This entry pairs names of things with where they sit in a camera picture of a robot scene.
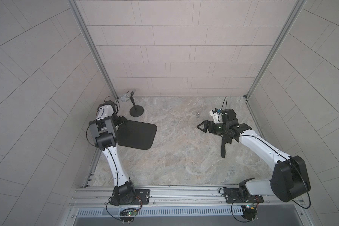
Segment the black cutting board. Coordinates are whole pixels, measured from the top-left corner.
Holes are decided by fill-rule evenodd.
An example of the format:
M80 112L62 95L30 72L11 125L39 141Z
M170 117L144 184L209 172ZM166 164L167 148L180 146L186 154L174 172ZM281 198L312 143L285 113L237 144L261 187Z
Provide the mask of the black cutting board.
M148 150L153 145L157 126L128 120L118 127L117 132L119 146Z

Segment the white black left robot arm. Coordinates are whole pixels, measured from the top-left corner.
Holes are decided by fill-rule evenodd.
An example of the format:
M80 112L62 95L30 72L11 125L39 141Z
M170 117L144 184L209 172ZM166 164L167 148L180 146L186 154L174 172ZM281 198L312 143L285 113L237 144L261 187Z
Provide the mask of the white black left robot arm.
M111 101L105 101L97 108L97 116L89 122L88 130L92 135L92 145L102 151L111 169L114 190L109 203L114 206L133 204L136 200L135 187L122 163L118 153L118 133L116 126L125 122L118 117L119 106Z

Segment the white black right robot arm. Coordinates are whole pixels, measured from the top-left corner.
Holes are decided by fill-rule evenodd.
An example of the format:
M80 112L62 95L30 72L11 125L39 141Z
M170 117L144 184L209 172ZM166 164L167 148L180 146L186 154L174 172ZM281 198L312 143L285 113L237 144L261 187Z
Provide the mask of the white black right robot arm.
M219 193L228 203L260 203L261 196L275 196L283 202L294 201L303 194L309 195L310 180L305 161L299 156L291 156L258 135L246 123L240 124L233 109L210 111L212 121L205 120L197 128L204 133L220 136L221 157L226 156L226 144L233 140L252 150L272 170L270 179L246 179L237 189L220 188Z

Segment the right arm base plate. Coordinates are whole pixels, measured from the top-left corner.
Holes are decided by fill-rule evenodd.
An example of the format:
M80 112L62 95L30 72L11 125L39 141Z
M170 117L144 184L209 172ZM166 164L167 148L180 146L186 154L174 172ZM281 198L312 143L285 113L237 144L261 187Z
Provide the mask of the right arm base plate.
M227 204L232 203L254 203L260 204L264 202L261 195L253 196L249 194L241 194L239 188L222 187L219 189L219 194L224 196Z

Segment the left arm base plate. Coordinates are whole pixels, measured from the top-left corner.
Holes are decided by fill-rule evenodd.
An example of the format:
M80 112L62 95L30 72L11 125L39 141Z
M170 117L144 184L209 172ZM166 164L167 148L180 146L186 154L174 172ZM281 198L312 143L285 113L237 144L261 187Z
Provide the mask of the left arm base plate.
M120 205L147 205L149 204L150 189L137 189L136 194L132 195L115 195L109 198L109 204L113 206Z

